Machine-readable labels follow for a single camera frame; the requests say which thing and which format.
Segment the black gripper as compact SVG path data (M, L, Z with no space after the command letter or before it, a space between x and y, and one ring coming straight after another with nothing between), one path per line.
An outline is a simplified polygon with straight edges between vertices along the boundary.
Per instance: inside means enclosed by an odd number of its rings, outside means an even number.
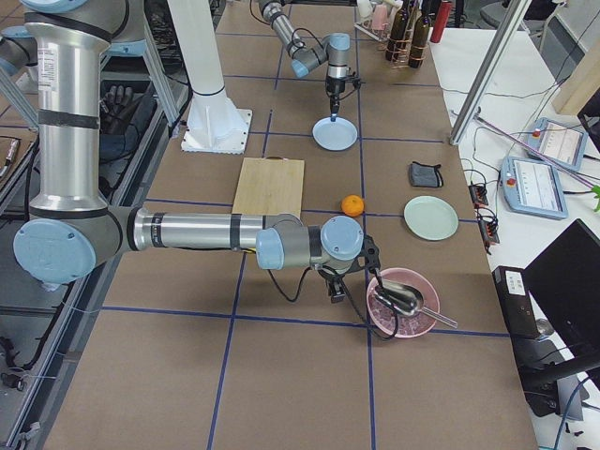
M331 302L342 302L347 296L344 282L345 275L328 265L322 265L317 272L326 282Z
M346 90L347 77L341 78L327 75L325 77L325 92L329 96L330 120L336 121L340 109L340 99Z

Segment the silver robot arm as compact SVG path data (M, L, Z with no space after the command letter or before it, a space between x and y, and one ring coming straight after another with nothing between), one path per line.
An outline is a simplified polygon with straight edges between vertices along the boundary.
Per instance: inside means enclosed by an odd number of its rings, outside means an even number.
M259 1L262 18L279 37L291 58L292 70L297 78L306 77L312 70L326 64L325 93L329 97L330 120L338 119L342 94L351 79L348 66L351 40L348 34L332 33L309 47L300 37L281 1Z
M184 150L243 153L251 110L226 94L208 1L168 1L192 91ZM327 63L330 117L313 136L328 150L356 140L354 125L338 118L350 73L350 38L332 33L312 48L298 36L285 1L257 1L266 23L304 77ZM21 1L24 25L37 42L39 194L28 202L30 220L17 231L13 251L34 278L63 284L83 278L112 257L147 248L232 250L255 253L261 269L305 267L326 280L332 303L350 294L347 273L365 268L369 236L349 217L305 226L294 214L150 213L112 206L98 187L100 56L113 42L143 37L143 1Z

